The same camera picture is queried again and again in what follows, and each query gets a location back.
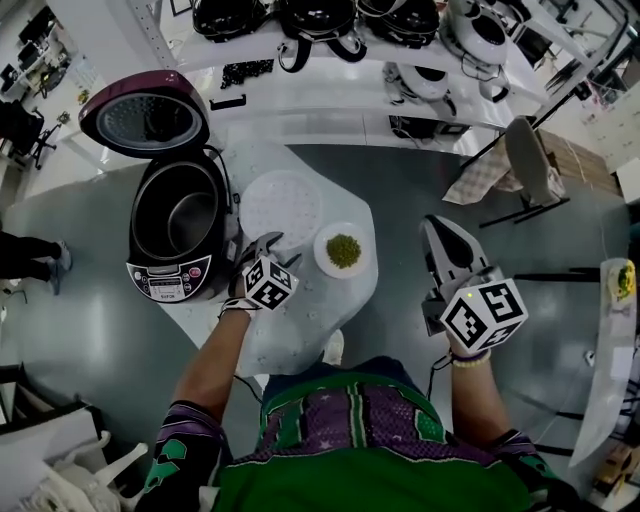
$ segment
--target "sleeve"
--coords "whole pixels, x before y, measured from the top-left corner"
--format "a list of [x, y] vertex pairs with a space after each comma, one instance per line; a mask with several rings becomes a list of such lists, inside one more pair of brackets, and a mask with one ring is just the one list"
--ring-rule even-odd
[[511, 430], [498, 438], [489, 450], [507, 464], [529, 489], [530, 510], [581, 510], [581, 500], [573, 487], [560, 480], [521, 432]]
[[136, 512], [197, 512], [200, 487], [215, 485], [218, 470], [231, 460], [224, 431], [211, 415], [191, 402], [175, 402], [158, 434]]

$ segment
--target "black chair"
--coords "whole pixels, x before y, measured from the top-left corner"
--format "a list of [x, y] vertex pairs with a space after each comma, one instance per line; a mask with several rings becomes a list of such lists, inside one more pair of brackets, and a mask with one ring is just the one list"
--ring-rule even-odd
[[20, 63], [21, 69], [28, 69], [35, 61], [40, 57], [40, 52], [38, 51], [38, 47], [29, 41], [24, 45], [22, 50], [18, 53], [18, 62]]
[[0, 78], [2, 78], [2, 87], [0, 87], [1, 93], [6, 93], [11, 86], [16, 83], [16, 77], [18, 73], [16, 68], [14, 68], [11, 64], [7, 64], [5, 68], [0, 72]]
[[11, 103], [0, 102], [0, 137], [12, 142], [11, 157], [14, 153], [19, 156], [30, 156], [35, 160], [36, 169], [42, 169], [40, 158], [44, 148], [55, 150], [56, 146], [47, 144], [47, 140], [60, 128], [55, 125], [51, 130], [42, 130], [44, 117], [37, 109], [33, 114], [27, 112], [19, 101]]

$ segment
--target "chair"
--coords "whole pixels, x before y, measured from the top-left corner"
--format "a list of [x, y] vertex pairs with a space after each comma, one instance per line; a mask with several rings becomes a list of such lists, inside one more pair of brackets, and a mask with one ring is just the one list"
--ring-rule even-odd
[[44, 148], [57, 149], [47, 143], [47, 140], [60, 128], [60, 124], [55, 125], [51, 130], [42, 130], [44, 117], [37, 109], [33, 109], [33, 114], [27, 112], [19, 101], [11, 103], [0, 102], [0, 138], [11, 141], [12, 153], [20, 156], [31, 156], [35, 159], [36, 169], [42, 169], [40, 158]]
[[21, 69], [29, 69], [35, 61], [38, 60], [40, 52], [38, 47], [31, 41], [24, 45], [22, 50], [18, 53], [18, 62]]
[[11, 64], [7, 64], [5, 66], [5, 68], [0, 72], [0, 78], [2, 78], [3, 81], [2, 87], [0, 87], [1, 93], [4, 94], [11, 89], [11, 86], [16, 83], [17, 74], [16, 69]]
[[504, 138], [511, 170], [523, 186], [523, 209], [480, 224], [480, 228], [516, 218], [514, 223], [518, 224], [569, 201], [569, 198], [558, 198], [549, 190], [549, 160], [525, 117], [516, 117], [507, 127]]

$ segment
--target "sneaker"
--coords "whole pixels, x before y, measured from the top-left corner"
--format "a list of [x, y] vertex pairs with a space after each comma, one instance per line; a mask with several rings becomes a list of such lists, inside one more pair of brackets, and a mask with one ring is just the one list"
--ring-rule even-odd
[[58, 240], [57, 244], [60, 246], [60, 258], [58, 258], [58, 263], [60, 263], [60, 266], [65, 272], [69, 272], [71, 267], [73, 267], [73, 259], [71, 258], [69, 247], [67, 247], [64, 240]]
[[48, 258], [45, 263], [49, 267], [49, 272], [51, 274], [49, 276], [49, 281], [47, 281], [49, 283], [49, 289], [51, 290], [51, 293], [53, 295], [58, 295], [60, 293], [60, 279], [58, 278], [58, 264], [56, 263], [56, 260], [54, 260], [53, 258]]
[[344, 351], [344, 336], [342, 331], [338, 329], [331, 335], [329, 342], [324, 349], [322, 362], [332, 366], [340, 366], [342, 364], [342, 352]]

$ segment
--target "wristband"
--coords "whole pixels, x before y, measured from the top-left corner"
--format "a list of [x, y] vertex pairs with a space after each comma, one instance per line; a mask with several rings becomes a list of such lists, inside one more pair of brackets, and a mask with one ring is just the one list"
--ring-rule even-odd
[[461, 357], [449, 351], [449, 356], [451, 357], [451, 364], [453, 366], [457, 366], [458, 368], [473, 368], [475, 366], [480, 366], [489, 360], [491, 357], [491, 349], [483, 350], [482, 352], [470, 357]]
[[227, 311], [244, 311], [249, 315], [250, 318], [253, 318], [256, 314], [256, 311], [260, 309], [253, 302], [248, 299], [236, 299], [230, 298], [224, 301], [222, 304], [222, 309], [220, 311], [220, 315], [218, 315], [218, 319], [222, 318]]

